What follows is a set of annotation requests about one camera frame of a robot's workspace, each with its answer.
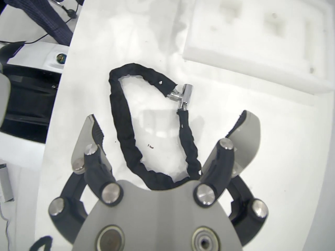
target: gray metal plate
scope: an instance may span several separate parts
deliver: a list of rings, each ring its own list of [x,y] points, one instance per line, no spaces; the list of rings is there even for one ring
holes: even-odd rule
[[[234,144],[235,162],[232,177],[239,175],[255,158],[261,143],[259,118],[247,111],[245,121],[230,136]]]
[[[198,227],[211,228],[221,250],[241,251],[237,234],[218,202],[201,208],[193,199],[199,181],[190,181],[166,191],[143,190],[128,181],[118,181],[124,190],[120,204],[108,207],[98,201],[84,222],[73,251],[96,250],[99,232],[119,226],[125,235],[124,251],[188,251]]]

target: black fabric sleeve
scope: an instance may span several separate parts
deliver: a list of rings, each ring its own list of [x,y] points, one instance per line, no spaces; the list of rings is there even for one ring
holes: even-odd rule
[[[178,115],[180,119],[179,136],[186,154],[189,177],[178,182],[173,182],[170,176],[161,172],[148,171],[144,164],[141,163],[142,153],[136,147],[129,106],[119,81],[120,78],[127,75],[142,76],[144,80],[155,86],[165,97],[176,87],[176,84],[165,75],[136,63],[126,64],[110,72],[111,112],[127,167],[141,177],[147,187],[152,190],[173,189],[189,180],[198,180],[200,178],[199,171],[201,164],[197,160],[198,150],[194,144],[192,132],[188,125],[188,111],[178,111]]]

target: metal bolt cap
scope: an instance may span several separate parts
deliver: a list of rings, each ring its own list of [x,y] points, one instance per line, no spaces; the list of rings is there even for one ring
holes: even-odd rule
[[[112,204],[118,200],[120,194],[120,186],[116,183],[110,183],[104,187],[101,193],[101,198],[105,203]]]
[[[222,146],[224,149],[232,150],[234,148],[234,145],[232,141],[228,138],[222,138],[220,140],[220,146]]]
[[[84,168],[84,158],[78,158],[72,163],[72,169],[74,172],[79,172]]]
[[[98,146],[96,144],[89,144],[85,147],[85,155],[95,154],[98,150]]]
[[[213,189],[206,184],[201,184],[198,186],[196,196],[200,203],[205,206],[210,206],[215,201],[215,194]]]
[[[255,199],[252,203],[251,208],[254,211],[255,215],[261,219],[266,218],[269,214],[269,209],[267,205],[260,199]]]
[[[49,215],[56,216],[59,215],[64,210],[64,199],[58,197],[51,201],[49,205]]]

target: white surface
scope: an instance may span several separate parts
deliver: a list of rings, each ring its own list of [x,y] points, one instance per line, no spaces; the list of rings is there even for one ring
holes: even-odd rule
[[[189,123],[202,164],[242,110],[259,117],[260,150],[241,176],[253,194],[267,203],[270,215],[244,250],[302,249],[327,161],[333,93],[312,96],[183,60],[194,2],[85,1],[55,101],[38,193],[35,237],[51,235],[53,250],[71,249],[47,210],[71,174],[71,155],[87,115],[94,113],[104,132],[104,150],[116,179],[145,187],[127,169],[110,112],[109,72],[129,62],[155,68],[178,84],[194,85]],[[186,164],[177,139],[177,103],[164,99],[143,80],[128,78],[122,84],[146,166],[180,178]],[[96,199],[88,190],[82,200],[92,208]],[[220,199],[226,211],[229,200],[229,195]]]
[[[183,57],[307,93],[328,92],[332,19],[325,0],[197,0]]]
[[[38,68],[50,72],[62,73],[64,65],[57,62],[57,55],[68,53],[69,47],[59,44],[36,42],[24,45],[8,64]]]

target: black cord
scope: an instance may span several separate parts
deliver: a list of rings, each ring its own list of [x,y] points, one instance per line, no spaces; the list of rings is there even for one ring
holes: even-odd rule
[[[78,8],[79,8],[79,3],[78,3],[78,0],[76,0],[77,2],[77,8],[76,8],[76,11],[74,12],[74,14],[76,15],[77,14],[77,11],[78,11]],[[44,37],[48,36],[49,34],[45,34],[43,35],[42,37],[38,38],[37,40],[33,41],[33,42],[25,42],[24,44],[34,44],[36,43],[37,41],[40,41],[41,39],[43,39]],[[16,41],[16,42],[9,42],[9,41],[3,41],[3,40],[0,40],[0,43],[3,43],[3,44],[14,44],[14,43],[18,43],[18,42],[24,42],[24,41]]]
[[[6,233],[6,238],[7,238],[7,250],[10,251],[9,250],[9,235],[8,235],[9,219],[7,219],[3,216],[2,210],[1,210],[1,204],[0,204],[0,216],[4,221],[6,221],[6,231],[5,231],[5,233]]]

